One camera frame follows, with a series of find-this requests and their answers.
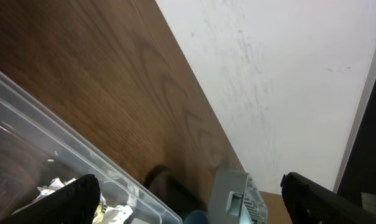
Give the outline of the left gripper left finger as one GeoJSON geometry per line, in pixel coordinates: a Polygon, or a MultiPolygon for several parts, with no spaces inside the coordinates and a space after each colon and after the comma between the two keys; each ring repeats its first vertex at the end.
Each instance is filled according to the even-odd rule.
{"type": "Polygon", "coordinates": [[[1,220],[0,224],[92,223],[100,195],[97,178],[93,174],[86,174],[1,220]]]}

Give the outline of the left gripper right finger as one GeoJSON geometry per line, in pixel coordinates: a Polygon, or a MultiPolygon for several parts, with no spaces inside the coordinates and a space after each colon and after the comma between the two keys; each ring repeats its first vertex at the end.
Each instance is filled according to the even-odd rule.
{"type": "Polygon", "coordinates": [[[280,187],[293,224],[376,224],[376,215],[296,172],[285,174],[280,187]]]}

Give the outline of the green yellow snack wrapper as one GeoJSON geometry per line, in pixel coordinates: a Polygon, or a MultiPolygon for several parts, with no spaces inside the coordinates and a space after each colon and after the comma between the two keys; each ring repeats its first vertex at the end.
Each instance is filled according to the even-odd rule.
{"type": "Polygon", "coordinates": [[[104,200],[100,200],[94,213],[93,224],[98,224],[103,221],[107,208],[106,202],[104,200]]]}

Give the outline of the dark blue plate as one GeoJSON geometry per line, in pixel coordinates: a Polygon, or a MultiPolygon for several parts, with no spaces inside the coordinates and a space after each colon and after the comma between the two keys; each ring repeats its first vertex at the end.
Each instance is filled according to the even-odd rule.
{"type": "Polygon", "coordinates": [[[183,224],[209,224],[207,214],[202,210],[194,210],[181,215],[183,224]]]}

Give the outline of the white tissue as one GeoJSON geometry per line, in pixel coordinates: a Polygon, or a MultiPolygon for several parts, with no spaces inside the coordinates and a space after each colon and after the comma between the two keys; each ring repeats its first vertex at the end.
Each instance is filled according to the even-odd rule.
{"type": "Polygon", "coordinates": [[[128,205],[108,207],[101,224],[124,224],[132,215],[133,209],[128,205]]]}
{"type": "Polygon", "coordinates": [[[15,213],[17,213],[17,212],[19,212],[19,211],[21,211],[21,210],[23,210],[23,209],[31,206],[32,204],[36,203],[37,201],[39,201],[39,200],[41,200],[41,199],[49,196],[50,194],[56,192],[57,190],[60,190],[61,188],[63,188],[64,186],[66,186],[66,185],[74,182],[75,180],[76,180],[76,178],[72,178],[72,179],[70,179],[68,181],[63,181],[62,182],[60,180],[60,178],[57,177],[57,178],[52,179],[50,181],[49,185],[44,185],[42,187],[37,187],[37,190],[39,191],[39,195],[35,199],[33,199],[33,201],[30,204],[28,204],[28,205],[26,205],[26,206],[24,206],[22,208],[19,208],[19,209],[15,210],[12,214],[15,214],[15,213]]]}

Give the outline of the grey dishwasher rack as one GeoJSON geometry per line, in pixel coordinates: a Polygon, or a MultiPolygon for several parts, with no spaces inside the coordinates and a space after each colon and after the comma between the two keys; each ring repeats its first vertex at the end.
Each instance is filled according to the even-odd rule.
{"type": "Polygon", "coordinates": [[[217,169],[208,219],[211,224],[267,224],[267,206],[250,174],[217,169]]]}

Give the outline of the clear plastic bin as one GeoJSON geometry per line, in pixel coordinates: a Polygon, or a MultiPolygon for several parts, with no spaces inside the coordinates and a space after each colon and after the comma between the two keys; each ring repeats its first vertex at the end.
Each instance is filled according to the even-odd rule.
{"type": "Polygon", "coordinates": [[[0,72],[0,220],[30,204],[53,179],[93,174],[110,207],[132,208],[129,223],[181,218],[58,116],[0,72]]]}

